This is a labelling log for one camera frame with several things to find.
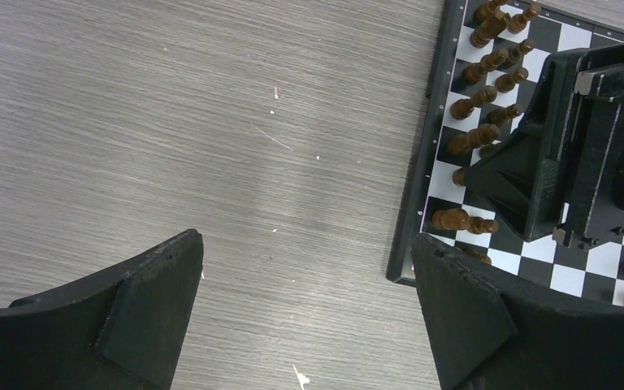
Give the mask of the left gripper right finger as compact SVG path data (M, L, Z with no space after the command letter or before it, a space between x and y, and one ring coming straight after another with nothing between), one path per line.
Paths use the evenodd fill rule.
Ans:
M624 389L624 307L542 287L426 233L411 258L443 389Z

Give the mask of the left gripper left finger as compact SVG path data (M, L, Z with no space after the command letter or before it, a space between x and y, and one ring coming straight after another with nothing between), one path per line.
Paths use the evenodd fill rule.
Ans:
M0 389L168 389L203 271L189 229L0 308Z

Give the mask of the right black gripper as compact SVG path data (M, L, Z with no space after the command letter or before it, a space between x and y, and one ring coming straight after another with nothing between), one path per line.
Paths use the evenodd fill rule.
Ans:
M466 187L530 242L552 231L565 175L555 239L589 250L624 236L624 43L547 57L518 127Z

